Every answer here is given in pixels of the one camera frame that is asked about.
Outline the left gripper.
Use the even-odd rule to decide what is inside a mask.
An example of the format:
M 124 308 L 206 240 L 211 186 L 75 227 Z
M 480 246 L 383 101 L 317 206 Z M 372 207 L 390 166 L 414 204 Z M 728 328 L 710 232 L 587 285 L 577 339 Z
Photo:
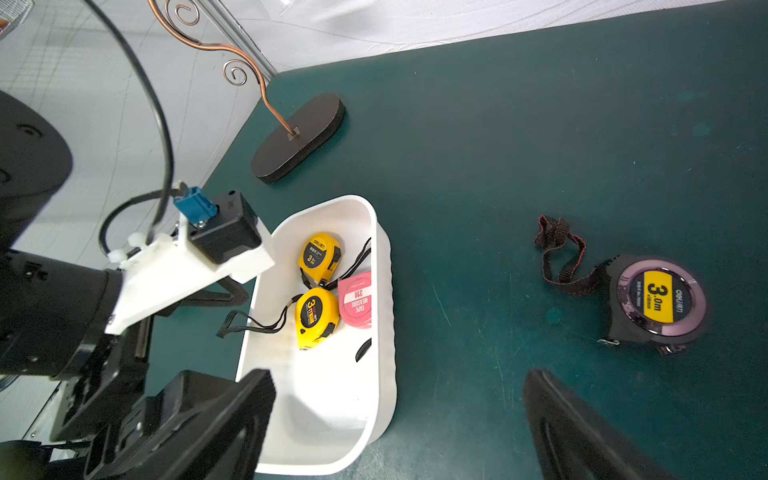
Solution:
M 121 420 L 147 396 L 148 353 L 153 320 L 147 318 L 118 337 L 109 337 L 80 376 L 68 384 L 53 432 L 58 449 L 76 451 L 74 458 L 53 460 L 50 474 L 84 474 L 95 436 Z

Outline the black round tape measure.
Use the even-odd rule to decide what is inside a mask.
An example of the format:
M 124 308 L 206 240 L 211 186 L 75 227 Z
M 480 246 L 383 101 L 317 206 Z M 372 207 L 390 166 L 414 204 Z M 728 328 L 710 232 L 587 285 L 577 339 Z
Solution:
M 542 215 L 538 225 L 534 245 L 542 253 L 546 283 L 570 296 L 605 290 L 610 325 L 602 344 L 649 345 L 662 355 L 673 355 L 702 335 L 707 299 L 688 269 L 654 256 L 617 255 L 579 277 L 586 242 L 562 218 Z

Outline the yellow deli tape measure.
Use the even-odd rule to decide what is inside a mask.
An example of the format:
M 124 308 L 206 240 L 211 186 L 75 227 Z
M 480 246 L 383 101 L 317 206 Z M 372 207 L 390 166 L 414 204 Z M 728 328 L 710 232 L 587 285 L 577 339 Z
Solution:
M 371 239 L 368 238 L 352 265 L 335 277 L 342 258 L 341 244 L 328 233 L 315 234 L 305 244 L 298 260 L 302 284 L 308 290 L 335 290 L 342 280 L 349 279 L 356 273 L 371 252 Z

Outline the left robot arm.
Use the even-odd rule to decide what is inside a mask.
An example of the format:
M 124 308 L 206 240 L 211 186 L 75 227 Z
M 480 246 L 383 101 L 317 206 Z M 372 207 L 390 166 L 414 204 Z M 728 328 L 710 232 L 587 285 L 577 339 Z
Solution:
M 55 126 L 1 97 L 1 377 L 46 377 L 45 440 L 1 444 L 5 479 L 249 479 L 259 419 L 244 389 L 197 372 L 146 396 L 152 321 L 107 330 L 121 272 L 81 265 L 44 222 L 73 155 Z

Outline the pink tape measure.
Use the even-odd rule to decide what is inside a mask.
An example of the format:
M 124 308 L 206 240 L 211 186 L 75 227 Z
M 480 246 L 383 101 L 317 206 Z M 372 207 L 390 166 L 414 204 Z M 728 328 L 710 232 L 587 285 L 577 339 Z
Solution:
M 372 298 L 370 271 L 341 279 L 338 284 L 341 320 L 352 328 L 369 329 L 372 325 Z

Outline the white plastic storage box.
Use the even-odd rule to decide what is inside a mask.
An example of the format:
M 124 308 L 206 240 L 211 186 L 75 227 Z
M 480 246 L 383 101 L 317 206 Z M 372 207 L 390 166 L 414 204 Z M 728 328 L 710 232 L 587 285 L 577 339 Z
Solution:
M 343 249 L 348 268 L 364 244 L 371 255 L 372 325 L 341 325 L 324 344 L 298 347 L 295 309 L 288 301 L 305 290 L 298 258 L 310 236 L 326 232 Z M 297 212 L 272 234 L 275 266 L 260 275 L 250 316 L 262 324 L 287 312 L 276 334 L 245 333 L 236 376 L 270 371 L 276 399 L 256 466 L 259 474 L 322 476 L 351 465 L 388 428 L 397 402 L 391 245 L 374 207 L 346 195 Z

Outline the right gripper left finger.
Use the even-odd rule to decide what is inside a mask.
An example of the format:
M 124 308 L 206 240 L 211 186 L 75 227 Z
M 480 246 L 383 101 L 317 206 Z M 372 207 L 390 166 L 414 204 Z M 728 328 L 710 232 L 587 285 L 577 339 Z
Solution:
M 87 479 L 250 479 L 276 400 L 269 371 L 179 373 L 94 438 Z

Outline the small yellow tape measure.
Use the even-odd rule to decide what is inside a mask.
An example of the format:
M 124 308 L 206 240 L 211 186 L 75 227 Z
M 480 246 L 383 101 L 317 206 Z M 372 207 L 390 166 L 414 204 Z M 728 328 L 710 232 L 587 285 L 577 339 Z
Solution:
M 277 334 L 288 324 L 288 314 L 294 313 L 297 348 L 311 350 L 325 342 L 338 329 L 341 314 L 337 297 L 321 287 L 294 295 L 282 308 L 278 319 L 263 324 L 240 310 L 231 310 L 216 333 L 218 338 L 241 332 Z

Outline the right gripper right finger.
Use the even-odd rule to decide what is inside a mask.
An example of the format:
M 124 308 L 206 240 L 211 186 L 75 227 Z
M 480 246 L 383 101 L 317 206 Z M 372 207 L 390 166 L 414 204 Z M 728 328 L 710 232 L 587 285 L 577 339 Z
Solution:
M 545 479 L 671 479 L 552 372 L 532 369 L 523 403 Z

